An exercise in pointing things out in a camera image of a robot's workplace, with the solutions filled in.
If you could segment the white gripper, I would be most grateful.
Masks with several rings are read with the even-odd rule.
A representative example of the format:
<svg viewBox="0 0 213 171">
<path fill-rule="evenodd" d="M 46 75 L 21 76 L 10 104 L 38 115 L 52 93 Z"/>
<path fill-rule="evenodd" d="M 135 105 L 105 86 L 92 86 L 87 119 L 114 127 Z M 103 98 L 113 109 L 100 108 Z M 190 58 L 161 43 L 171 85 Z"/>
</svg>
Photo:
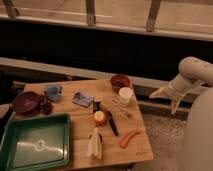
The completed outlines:
<svg viewBox="0 0 213 171">
<path fill-rule="evenodd" d="M 175 114 L 180 102 L 187 93 L 196 84 L 196 80 L 186 78 L 181 74 L 178 74 L 169 83 L 169 90 L 171 92 L 171 113 Z M 168 98 L 168 88 L 161 87 L 158 90 L 150 94 L 150 98 Z"/>
</svg>

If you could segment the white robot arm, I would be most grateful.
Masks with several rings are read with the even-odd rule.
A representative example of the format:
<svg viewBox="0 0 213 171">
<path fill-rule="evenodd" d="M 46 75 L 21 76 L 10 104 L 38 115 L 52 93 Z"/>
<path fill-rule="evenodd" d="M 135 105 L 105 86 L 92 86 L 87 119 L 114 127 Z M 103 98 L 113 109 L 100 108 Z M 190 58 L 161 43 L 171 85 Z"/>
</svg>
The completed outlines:
<svg viewBox="0 0 213 171">
<path fill-rule="evenodd" d="M 193 102 L 184 131 L 178 171 L 213 171 L 213 64 L 196 57 L 185 57 L 178 75 L 150 98 L 171 100 L 175 114 L 184 96 L 203 84 L 209 88 Z"/>
</svg>

